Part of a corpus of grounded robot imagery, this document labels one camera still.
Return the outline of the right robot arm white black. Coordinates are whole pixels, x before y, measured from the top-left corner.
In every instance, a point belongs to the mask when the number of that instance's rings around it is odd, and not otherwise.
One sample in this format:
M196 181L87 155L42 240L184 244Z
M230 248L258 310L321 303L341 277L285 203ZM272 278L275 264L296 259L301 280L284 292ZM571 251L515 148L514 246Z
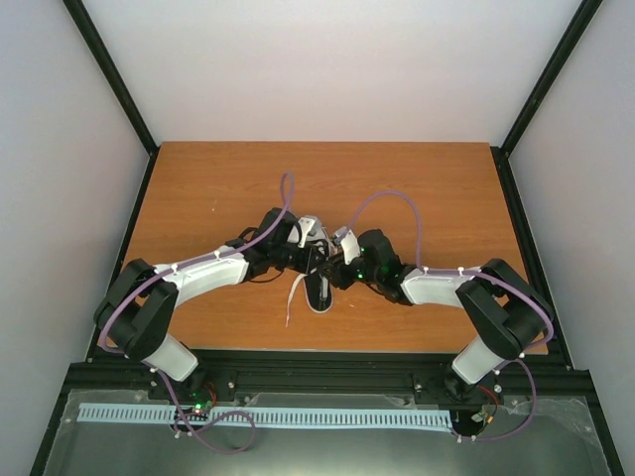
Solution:
M470 399L488 374L554 334L550 305L502 259L467 269L418 267L402 262L379 229L358 237L348 232L336 243L340 251L317 267L334 287L346 290L362 283L392 303L466 312L476 337L444 375L445 391L456 402Z

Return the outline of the black white canvas sneaker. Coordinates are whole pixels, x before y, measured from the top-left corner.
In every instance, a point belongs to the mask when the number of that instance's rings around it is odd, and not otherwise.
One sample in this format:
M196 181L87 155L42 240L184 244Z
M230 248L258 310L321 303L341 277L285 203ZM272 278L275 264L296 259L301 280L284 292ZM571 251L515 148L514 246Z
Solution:
M325 313L332 306L332 292L328 279L319 270L331 255L331 243L324 227L309 238L308 245L308 268L303 277L305 295L313 312Z

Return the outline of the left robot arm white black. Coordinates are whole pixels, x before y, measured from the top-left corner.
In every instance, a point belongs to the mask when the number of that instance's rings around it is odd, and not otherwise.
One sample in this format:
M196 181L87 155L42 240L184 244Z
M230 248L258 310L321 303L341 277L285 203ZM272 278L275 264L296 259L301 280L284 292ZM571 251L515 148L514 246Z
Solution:
M216 289L252 282L270 269L306 278L328 251L318 218L273 208L259 226L207 255L155 266L142 259L129 262L94 320L125 357L162 371L183 398L195 399L205 390L206 375L192 351L168 332L175 309Z

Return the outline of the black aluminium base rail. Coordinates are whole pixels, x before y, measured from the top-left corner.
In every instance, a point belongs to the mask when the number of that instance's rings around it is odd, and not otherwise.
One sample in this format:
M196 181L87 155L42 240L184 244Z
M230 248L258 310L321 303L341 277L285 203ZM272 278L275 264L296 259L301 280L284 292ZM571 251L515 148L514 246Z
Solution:
M195 350L221 401L243 394L361 393L413 394L420 400L442 386L453 357L449 353L369 353L311 351ZM576 370L560 355L530 355L524 372L506 366L497 378L508 395L585 396L595 399L589 372ZM97 351L68 367L62 391L148 390L153 374L143 365Z

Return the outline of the right black frame post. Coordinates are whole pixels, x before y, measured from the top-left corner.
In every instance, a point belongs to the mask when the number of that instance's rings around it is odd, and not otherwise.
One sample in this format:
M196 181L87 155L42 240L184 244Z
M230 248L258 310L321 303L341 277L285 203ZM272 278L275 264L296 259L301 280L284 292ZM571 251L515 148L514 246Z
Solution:
M602 0L583 0L577 6L500 146L505 159L512 156L602 3Z

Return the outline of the black frame post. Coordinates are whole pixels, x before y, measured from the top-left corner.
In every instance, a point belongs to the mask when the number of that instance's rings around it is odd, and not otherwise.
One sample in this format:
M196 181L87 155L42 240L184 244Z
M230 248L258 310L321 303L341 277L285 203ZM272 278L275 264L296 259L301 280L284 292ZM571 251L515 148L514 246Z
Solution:
M602 0L583 0L577 6L500 146L505 159L512 156L602 3Z
M63 0L63 5L120 104L143 149L149 156L155 156L159 151L159 146L84 3L80 0Z

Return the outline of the white shoelace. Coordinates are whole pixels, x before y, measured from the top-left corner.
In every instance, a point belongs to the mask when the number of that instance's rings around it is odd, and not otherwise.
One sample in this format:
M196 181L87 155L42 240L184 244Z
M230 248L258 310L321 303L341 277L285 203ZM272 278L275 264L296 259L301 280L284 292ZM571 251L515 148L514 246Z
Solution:
M286 316L285 316L285 326L288 327L290 324L290 320L291 320L291 306L294 300L294 296L296 294L296 291L298 289L298 286L302 283L302 281L304 280L304 278L306 277L306 274L298 274L293 282L292 285L290 287L289 290L289 294L287 297L287 303L286 303Z

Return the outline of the small circuit board with led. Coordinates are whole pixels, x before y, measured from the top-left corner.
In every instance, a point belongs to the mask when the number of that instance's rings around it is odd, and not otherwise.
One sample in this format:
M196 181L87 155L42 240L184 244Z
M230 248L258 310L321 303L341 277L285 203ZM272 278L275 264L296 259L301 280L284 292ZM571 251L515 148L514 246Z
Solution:
M209 414L217 404L216 392L211 388L203 389L202 391L193 394L192 397L194 398L194 403L191 406L190 411L194 415L200 416L203 414Z

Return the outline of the left black frame post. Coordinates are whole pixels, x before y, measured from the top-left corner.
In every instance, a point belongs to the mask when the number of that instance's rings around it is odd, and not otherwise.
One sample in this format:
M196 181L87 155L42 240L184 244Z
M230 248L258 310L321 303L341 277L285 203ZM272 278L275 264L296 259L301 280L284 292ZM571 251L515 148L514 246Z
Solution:
M155 156L159 151L159 146L84 3L80 0L63 0L63 5L120 104L143 149L149 156Z

